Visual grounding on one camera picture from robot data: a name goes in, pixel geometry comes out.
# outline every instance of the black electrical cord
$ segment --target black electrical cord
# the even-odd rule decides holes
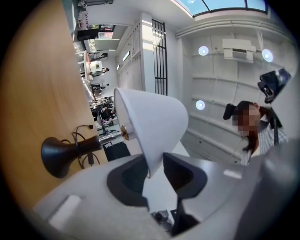
[[[61,140],[61,142],[63,143],[63,142],[68,142],[69,144],[71,144],[71,142],[68,140],[68,139],[63,139],[63,140]]]
[[[93,155],[94,155],[94,157],[97,159],[97,161],[98,161],[98,163],[99,163],[99,165],[100,165],[100,162],[99,162],[98,157],[97,157],[94,153],[93,153]],[[86,155],[86,156],[84,157],[83,161],[82,161],[83,168],[84,168],[84,161],[85,161],[85,159],[87,158],[87,156],[88,156],[88,155]]]
[[[73,138],[74,138],[74,142],[75,142],[75,145],[76,145],[76,148],[77,148],[77,149],[79,149],[79,146],[78,146],[78,138],[77,138],[77,136],[79,135],[80,137],[83,138],[83,140],[86,140],[85,137],[84,137],[82,134],[78,133],[78,128],[80,128],[80,127],[89,127],[90,129],[93,129],[94,126],[93,126],[93,125],[80,125],[80,126],[77,126],[77,127],[75,128],[75,131],[74,131],[74,132],[72,132],[72,136],[73,136]],[[79,163],[79,165],[80,165],[80,167],[81,167],[82,169],[84,169],[84,161],[85,161],[85,159],[87,158],[87,156],[88,156],[88,155],[86,155],[86,156],[84,157],[82,163],[81,163],[81,161],[80,161],[80,158],[81,158],[82,156],[79,156],[79,158],[78,158],[78,163]]]

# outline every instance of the skylight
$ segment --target skylight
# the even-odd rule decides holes
[[[191,15],[197,16],[222,10],[244,9],[267,13],[264,0],[176,0]]]

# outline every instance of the round ceiling light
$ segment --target round ceiling light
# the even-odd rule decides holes
[[[197,101],[196,102],[196,108],[198,110],[203,110],[205,108],[205,103],[203,101],[201,101],[201,100]]]
[[[263,49],[263,51],[262,51],[262,57],[267,62],[272,62],[273,61],[273,54],[272,54],[272,52],[269,49]]]
[[[206,46],[202,46],[199,48],[199,54],[201,56],[205,56],[208,54],[208,48]]]

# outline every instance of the woman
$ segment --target woman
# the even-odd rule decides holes
[[[257,103],[241,101],[233,112],[233,124],[238,126],[242,136],[248,140],[243,149],[242,165],[248,165],[252,157],[265,154],[274,146],[274,129],[270,108],[260,107]],[[281,125],[278,126],[279,143],[288,141]]]
[[[116,110],[114,106],[104,107],[101,109],[102,119],[105,120],[105,124],[108,126],[116,116]]]

